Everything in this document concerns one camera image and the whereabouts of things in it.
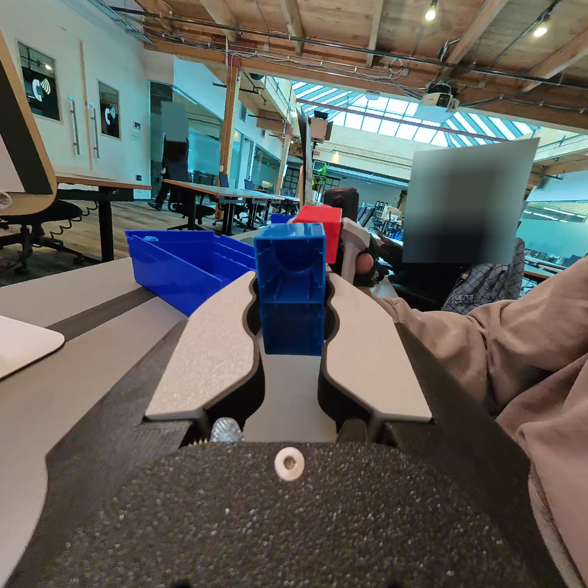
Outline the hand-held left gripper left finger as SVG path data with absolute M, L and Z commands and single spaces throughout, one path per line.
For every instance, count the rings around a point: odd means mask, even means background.
M 228 417 L 244 430 L 265 399 L 260 331 L 256 274 L 250 270 L 191 314 L 145 418 L 190 421 L 203 430 Z

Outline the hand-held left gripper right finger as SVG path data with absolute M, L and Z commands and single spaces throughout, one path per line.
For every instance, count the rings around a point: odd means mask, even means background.
M 432 411 L 392 317 L 375 299 L 327 274 L 327 322 L 318 401 L 341 430 L 361 420 L 374 437 L 385 422 L 430 423 Z

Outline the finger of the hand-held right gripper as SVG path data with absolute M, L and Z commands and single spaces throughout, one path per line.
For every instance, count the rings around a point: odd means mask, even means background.
M 370 234 L 361 225 L 348 218 L 342 219 L 341 246 L 343 255 L 341 278 L 351 285 L 353 285 L 355 277 L 357 256 L 369 253 L 370 244 Z

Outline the red one-stud mega block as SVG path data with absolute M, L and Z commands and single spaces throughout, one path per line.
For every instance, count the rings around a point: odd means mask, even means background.
M 305 205 L 293 223 L 322 224 L 326 236 L 326 262 L 333 265 L 337 260 L 342 230 L 342 209 L 328 205 Z

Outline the blue two-stud mega block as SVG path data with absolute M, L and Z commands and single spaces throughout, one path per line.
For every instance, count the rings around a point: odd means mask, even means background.
M 254 257 L 265 352 L 320 356 L 326 301 L 323 225 L 270 224 L 254 238 Z

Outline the person's right forearm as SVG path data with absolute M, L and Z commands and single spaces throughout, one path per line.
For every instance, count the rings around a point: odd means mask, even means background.
M 375 300 L 496 415 L 532 389 L 569 390 L 587 360 L 587 257 L 517 300 L 467 315 Z

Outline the long wooden desk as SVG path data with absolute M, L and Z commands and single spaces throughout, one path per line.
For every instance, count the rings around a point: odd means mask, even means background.
M 188 211 L 187 211 L 187 224 L 182 226 L 173 227 L 170 230 L 188 230 L 195 231 L 196 228 L 196 194 L 213 195 L 218 198 L 219 204 L 224 205 L 224 216 L 222 219 L 222 234 L 226 236 L 232 236 L 232 224 L 234 218 L 234 209 L 236 205 L 241 205 L 243 201 L 250 201 L 252 203 L 252 215 L 253 218 L 249 218 L 246 230 L 254 230 L 254 220 L 256 217 L 256 207 L 258 205 L 266 206 L 265 219 L 268 218 L 269 208 L 272 202 L 278 202 L 282 205 L 284 202 L 287 204 L 299 205 L 299 198 L 293 196 L 280 196 L 275 194 L 267 194 L 258 190 L 246 190 L 232 187 L 218 187 L 202 185 L 191 182 L 183 182 L 179 180 L 165 179 L 164 183 L 170 186 L 178 187 L 182 190 L 188 190 L 191 195 L 188 198 Z

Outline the ceiling-mounted projector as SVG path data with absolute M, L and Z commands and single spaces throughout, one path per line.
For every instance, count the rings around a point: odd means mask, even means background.
M 455 89 L 447 82 L 431 83 L 419 102 L 421 107 L 440 107 L 446 111 L 456 111 L 460 101 Z

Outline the wooden pillar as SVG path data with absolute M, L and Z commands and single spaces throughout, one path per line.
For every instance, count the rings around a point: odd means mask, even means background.
M 231 58 L 227 66 L 226 94 L 224 101 L 224 120 L 220 135 L 219 172 L 230 175 L 235 123 L 239 105 L 240 59 Z

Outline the black office chair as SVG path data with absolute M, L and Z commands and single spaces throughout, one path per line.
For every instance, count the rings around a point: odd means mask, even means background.
M 15 269 L 15 273 L 19 275 L 27 274 L 29 272 L 28 260 L 33 254 L 33 249 L 43 247 L 73 255 L 73 262 L 76 265 L 81 265 L 84 262 L 99 263 L 99 258 L 70 249 L 64 246 L 61 239 L 58 239 L 58 236 L 69 230 L 74 223 L 81 222 L 91 212 L 98 210 L 99 202 L 94 201 L 93 203 L 93 207 L 86 207 L 86 210 L 83 211 L 72 202 L 57 200 L 47 209 L 37 213 L 1 217 L 3 231 L 9 230 L 11 226 L 19 228 L 16 233 L 1 235 L 1 249 L 15 244 L 22 247 L 22 252 L 17 260 L 2 266 L 1 273 Z
M 169 227 L 168 231 L 201 230 L 204 217 L 214 217 L 216 209 L 203 204 L 206 192 L 169 184 L 168 210 L 187 218 L 187 224 Z

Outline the wooden desk with black legs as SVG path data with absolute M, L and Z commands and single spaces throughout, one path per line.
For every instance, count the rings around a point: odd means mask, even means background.
M 151 192 L 142 181 L 121 180 L 100 176 L 57 173 L 56 200 L 85 201 L 97 204 L 100 236 L 100 261 L 114 260 L 112 202 L 133 202 L 137 190 Z

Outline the white door with phone sign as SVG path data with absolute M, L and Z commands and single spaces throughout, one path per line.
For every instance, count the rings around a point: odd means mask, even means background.
M 91 169 L 148 183 L 148 85 L 136 73 L 99 69 L 86 76 Z
M 24 32 L 11 40 L 26 100 L 58 173 L 88 170 L 88 133 L 79 42 L 58 28 L 48 40 Z

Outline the wooden sign board with paper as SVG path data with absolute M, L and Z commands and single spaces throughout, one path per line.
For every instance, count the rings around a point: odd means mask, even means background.
M 1 36 L 1 216 L 30 215 L 55 200 L 54 168 Z

